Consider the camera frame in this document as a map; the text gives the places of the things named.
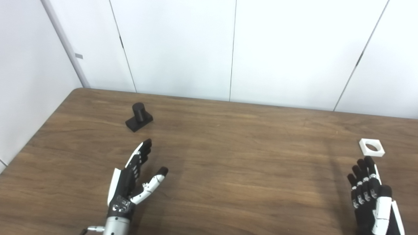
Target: robotic hand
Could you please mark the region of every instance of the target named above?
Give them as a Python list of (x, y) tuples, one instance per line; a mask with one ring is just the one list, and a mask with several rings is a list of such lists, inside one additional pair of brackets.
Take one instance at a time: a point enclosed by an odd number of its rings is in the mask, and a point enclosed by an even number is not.
[(132, 219), (135, 205), (145, 198), (160, 185), (168, 173), (166, 167), (160, 170), (147, 183), (136, 185), (140, 175), (141, 166), (148, 160), (151, 152), (151, 139), (142, 142), (132, 153), (123, 170), (115, 169), (107, 196), (106, 225), (90, 226), (83, 230), (81, 235), (88, 231), (103, 232), (103, 235), (126, 235), (129, 231), (129, 223)]
[(370, 156), (359, 159), (347, 176), (357, 221), (357, 235), (405, 235), (392, 189), (382, 185), (379, 171)]

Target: wooden table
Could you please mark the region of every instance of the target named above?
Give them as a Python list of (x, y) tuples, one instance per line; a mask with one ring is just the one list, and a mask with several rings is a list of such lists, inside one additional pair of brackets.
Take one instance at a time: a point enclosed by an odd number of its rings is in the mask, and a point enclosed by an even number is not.
[[(154, 122), (133, 133), (135, 102)], [(142, 179), (170, 172), (132, 234), (353, 235), (346, 175), (361, 138), (381, 140), (382, 180), (418, 233), (418, 120), (92, 89), (74, 90), (0, 175), (0, 233), (103, 225), (113, 168), (147, 138)]]

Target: metal cylinder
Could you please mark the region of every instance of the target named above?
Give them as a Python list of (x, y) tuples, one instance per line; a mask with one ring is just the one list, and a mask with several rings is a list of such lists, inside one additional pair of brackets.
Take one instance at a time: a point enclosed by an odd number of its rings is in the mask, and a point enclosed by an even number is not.
[(111, 216), (106, 220), (103, 235), (127, 235), (130, 221), (126, 218)]

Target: cable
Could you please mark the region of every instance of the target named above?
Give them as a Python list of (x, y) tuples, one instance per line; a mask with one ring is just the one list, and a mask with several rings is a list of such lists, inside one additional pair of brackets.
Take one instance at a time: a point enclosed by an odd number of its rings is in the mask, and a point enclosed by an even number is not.
[(85, 228), (81, 231), (80, 235), (86, 235), (87, 232), (88, 232), (88, 230)]

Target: circular hole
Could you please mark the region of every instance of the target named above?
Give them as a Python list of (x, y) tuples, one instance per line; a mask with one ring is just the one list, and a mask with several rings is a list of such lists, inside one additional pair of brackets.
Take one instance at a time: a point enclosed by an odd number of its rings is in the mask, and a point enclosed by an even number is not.
[(376, 148), (376, 147), (374, 147), (373, 145), (369, 144), (369, 143), (367, 143), (367, 144), (366, 144), (366, 147), (367, 147), (368, 149), (372, 150), (372, 151), (377, 151), (377, 148)]

